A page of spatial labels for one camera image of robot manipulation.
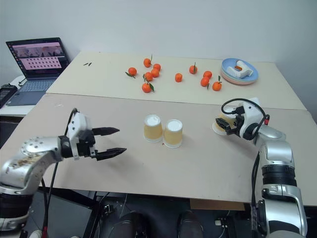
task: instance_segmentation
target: stacked plate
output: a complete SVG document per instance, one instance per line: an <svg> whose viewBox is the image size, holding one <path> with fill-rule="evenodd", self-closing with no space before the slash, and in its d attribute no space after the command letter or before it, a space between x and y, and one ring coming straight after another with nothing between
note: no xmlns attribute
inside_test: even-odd
<svg viewBox="0 0 317 238"><path fill-rule="evenodd" d="M225 59L221 65L221 76L225 80L227 80L228 82L234 83L234 84L239 84L239 85L247 85L247 84L251 84L251 83L254 83L255 81L257 81L258 76L259 76L258 71L256 70L256 68L253 67L253 65L249 64L248 62L245 62L244 60L241 60L241 61L243 63L245 63L251 70L253 70L253 73L251 76L245 76L244 78L238 78L238 77L233 76L227 72L227 68L229 66L234 68L236 66L236 62L238 60L241 60L241 59L235 59L235 58Z"/></svg>

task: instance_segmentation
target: blue plate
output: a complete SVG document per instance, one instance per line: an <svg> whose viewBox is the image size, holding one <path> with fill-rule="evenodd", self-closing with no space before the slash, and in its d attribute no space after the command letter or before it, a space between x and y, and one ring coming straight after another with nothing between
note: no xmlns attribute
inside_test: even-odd
<svg viewBox="0 0 317 238"><path fill-rule="evenodd" d="M251 70L253 70L253 74L252 74L251 76L245 76L244 78L238 78L238 77L235 77L235 76L233 76L233 75L231 75L231 74L229 74L229 73L227 72L227 68L228 68L229 66L231 66L231 67L234 68L234 67L236 66L236 62L237 62L238 60L241 60L241 61L242 61L243 63L245 63ZM246 61L244 61L244 60L242 60L242 59L227 58L227 59L225 59L225 60L222 62L221 67L222 67L222 70L223 70L226 74L230 75L230 78L235 79L235 80L238 80L238 81L256 81L256 80L258 79L258 77L259 77L259 73L258 73L258 71L256 70L256 68L254 68L253 65L249 64L248 62L246 62Z"/></svg>

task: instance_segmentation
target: black shoe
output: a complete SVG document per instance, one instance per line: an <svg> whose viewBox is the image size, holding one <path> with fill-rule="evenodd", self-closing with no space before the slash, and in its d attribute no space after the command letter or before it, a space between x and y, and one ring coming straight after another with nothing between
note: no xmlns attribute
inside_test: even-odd
<svg viewBox="0 0 317 238"><path fill-rule="evenodd" d="M149 238L149 233L148 220L140 213L131 212L111 228L109 238Z"/></svg>
<svg viewBox="0 0 317 238"><path fill-rule="evenodd" d="M192 211L179 215L177 221L178 238L203 238L203 227Z"/></svg>

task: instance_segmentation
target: white wall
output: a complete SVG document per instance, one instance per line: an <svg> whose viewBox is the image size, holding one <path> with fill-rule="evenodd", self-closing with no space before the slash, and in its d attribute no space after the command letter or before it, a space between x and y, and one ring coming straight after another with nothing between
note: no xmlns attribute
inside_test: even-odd
<svg viewBox="0 0 317 238"><path fill-rule="evenodd" d="M71 59L95 50L272 61L317 121L316 23L316 0L0 0L0 83L21 75L5 41L30 38L61 37Z"/></svg>

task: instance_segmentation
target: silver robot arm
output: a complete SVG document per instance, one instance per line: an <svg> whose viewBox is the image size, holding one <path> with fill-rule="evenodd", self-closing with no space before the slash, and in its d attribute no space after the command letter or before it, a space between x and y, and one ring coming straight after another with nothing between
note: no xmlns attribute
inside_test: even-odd
<svg viewBox="0 0 317 238"><path fill-rule="evenodd" d="M18 153L4 163L0 172L0 231L18 230L25 226L33 194L46 169L64 158L80 156L98 161L123 153L125 148L104 152L95 149L95 135L109 135L113 127L91 128L89 119L77 110L70 117L68 136L35 137L26 140Z"/></svg>
<svg viewBox="0 0 317 238"><path fill-rule="evenodd" d="M233 101L243 102L232 112L224 111L224 106ZM255 201L254 205L251 204L253 236L256 236L258 231L267 237L305 237L306 215L301 191L295 180L293 152L290 144L285 141L286 135L267 125L269 115L265 115L257 98L233 99L222 105L221 110L224 114L236 115L235 128L231 128L224 118L216 119L216 123L226 134L236 134L253 140L259 150L255 171L260 163L263 200L258 202L257 208Z"/></svg>

